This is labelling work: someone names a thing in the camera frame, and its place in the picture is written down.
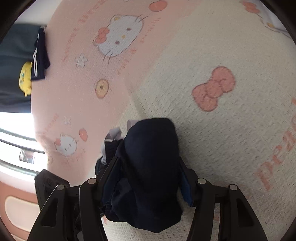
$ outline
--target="mattress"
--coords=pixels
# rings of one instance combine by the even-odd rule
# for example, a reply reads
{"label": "mattress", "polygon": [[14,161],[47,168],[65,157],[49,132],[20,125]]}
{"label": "mattress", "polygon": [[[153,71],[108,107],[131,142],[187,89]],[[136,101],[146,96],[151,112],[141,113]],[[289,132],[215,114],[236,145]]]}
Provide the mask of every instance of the mattress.
{"label": "mattress", "polygon": [[[268,240],[282,238],[296,216],[296,46],[261,2],[63,0],[46,37],[31,100],[49,171],[79,185],[109,129],[167,117],[186,165],[237,184]],[[194,209],[180,202],[159,234],[104,219],[108,240],[186,240]]]}

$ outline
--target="cat face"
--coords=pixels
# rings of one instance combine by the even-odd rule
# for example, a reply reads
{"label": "cat face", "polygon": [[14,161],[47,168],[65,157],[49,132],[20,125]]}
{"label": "cat face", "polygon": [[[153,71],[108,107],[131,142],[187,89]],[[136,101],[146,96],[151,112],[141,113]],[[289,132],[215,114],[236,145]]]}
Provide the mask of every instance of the cat face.
{"label": "cat face", "polygon": [[135,40],[143,27],[140,16],[115,15],[108,27],[100,28],[94,45],[106,57],[122,53]]}
{"label": "cat face", "polygon": [[77,149],[77,142],[71,136],[61,135],[59,139],[54,142],[56,149],[63,156],[70,156],[74,154]]}

